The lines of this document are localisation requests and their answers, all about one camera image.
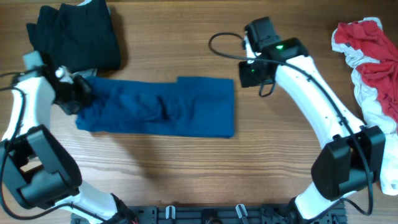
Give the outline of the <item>blue polo shirt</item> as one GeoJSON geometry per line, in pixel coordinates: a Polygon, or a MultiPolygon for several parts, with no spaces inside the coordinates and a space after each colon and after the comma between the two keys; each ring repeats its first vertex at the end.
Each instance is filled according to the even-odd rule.
{"type": "Polygon", "coordinates": [[[147,83],[92,77],[94,100],[76,119],[89,132],[201,138],[234,136],[234,81],[178,77],[147,83]]]}

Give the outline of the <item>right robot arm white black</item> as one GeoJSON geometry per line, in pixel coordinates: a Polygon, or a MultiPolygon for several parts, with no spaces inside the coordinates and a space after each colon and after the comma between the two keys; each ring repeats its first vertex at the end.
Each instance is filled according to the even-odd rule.
{"type": "Polygon", "coordinates": [[[380,179],[386,143],[381,129],[366,126],[350,112],[301,41],[282,40],[268,17],[245,26],[243,47],[242,86],[279,85],[306,117],[321,148],[311,168],[312,183],[279,215],[290,223],[313,223],[350,195],[372,191],[380,179]]]}

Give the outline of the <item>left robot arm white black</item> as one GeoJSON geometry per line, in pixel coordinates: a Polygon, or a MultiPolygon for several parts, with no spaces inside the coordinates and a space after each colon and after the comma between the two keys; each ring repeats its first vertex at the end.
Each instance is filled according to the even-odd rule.
{"type": "Polygon", "coordinates": [[[50,110],[59,105],[67,114],[77,114],[91,104],[92,89],[81,76],[58,77],[38,51],[23,56],[26,70],[12,73],[8,90],[14,102],[10,123],[1,140],[1,187],[25,209],[42,213],[14,213],[1,199],[12,218],[33,220],[63,209],[88,223],[138,223],[139,219],[114,194],[102,192],[83,181],[80,169],[49,131],[50,110]]]}

